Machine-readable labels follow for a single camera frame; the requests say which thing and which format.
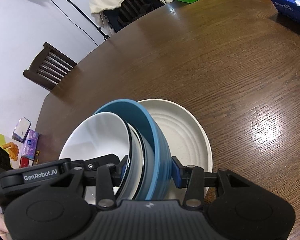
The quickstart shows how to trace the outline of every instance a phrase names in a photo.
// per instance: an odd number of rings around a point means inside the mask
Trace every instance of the purple tissue pack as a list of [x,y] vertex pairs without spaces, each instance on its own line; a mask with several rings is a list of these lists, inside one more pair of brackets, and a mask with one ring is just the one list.
[[38,138],[39,138],[39,133],[29,129],[27,137],[23,143],[21,156],[24,156],[30,160],[34,160]]

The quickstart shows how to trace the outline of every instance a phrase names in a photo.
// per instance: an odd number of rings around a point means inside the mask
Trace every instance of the chair backrest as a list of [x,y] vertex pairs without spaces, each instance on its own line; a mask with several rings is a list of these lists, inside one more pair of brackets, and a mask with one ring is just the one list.
[[77,63],[46,42],[23,76],[51,91],[75,65]]
[[152,8],[157,9],[163,6],[163,3],[160,0],[124,0],[121,3],[121,7],[113,10],[104,10],[103,14],[108,18],[114,31],[118,32],[141,17],[140,10],[145,5],[151,5]]

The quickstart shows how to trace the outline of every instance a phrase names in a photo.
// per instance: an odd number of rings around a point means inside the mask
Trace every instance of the power cord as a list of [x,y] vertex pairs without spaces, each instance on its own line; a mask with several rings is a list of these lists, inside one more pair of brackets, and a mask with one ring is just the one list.
[[66,15],[65,14],[65,12],[63,11],[63,10],[61,10],[60,9],[60,7],[54,2],[54,1],[52,1],[52,0],[50,0],[51,2],[53,2],[54,3],[54,5],[55,6],[57,6],[57,8],[69,19],[69,21],[70,22],[72,22],[75,26],[77,26],[80,30],[82,30],[90,39],[92,39],[93,40],[93,42],[94,42],[94,44],[96,44],[96,42],[94,41],[94,39],[93,38],[91,38],[90,36],[89,36],[89,34],[87,34],[87,32],[84,30],[84,29],[82,29],[81,27],[79,27],[77,24],[75,24],[69,17],[68,17],[68,15]]

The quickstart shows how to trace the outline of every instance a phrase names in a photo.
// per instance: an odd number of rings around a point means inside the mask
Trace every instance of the white wall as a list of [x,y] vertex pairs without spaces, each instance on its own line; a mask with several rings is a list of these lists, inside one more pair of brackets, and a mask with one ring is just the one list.
[[[102,35],[66,0],[53,0],[99,45]],[[72,0],[91,19],[89,0]],[[95,49],[93,41],[50,0],[0,0],[0,133],[11,136],[20,117],[35,128],[48,94],[24,78],[34,57],[48,42],[75,62]]]

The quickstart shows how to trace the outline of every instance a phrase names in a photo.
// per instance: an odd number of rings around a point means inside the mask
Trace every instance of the human hand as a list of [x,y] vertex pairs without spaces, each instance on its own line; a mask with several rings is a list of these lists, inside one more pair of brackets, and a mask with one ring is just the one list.
[[6,227],[6,224],[4,223],[4,216],[3,214],[0,214],[0,236],[3,240],[8,240],[7,233],[8,229]]

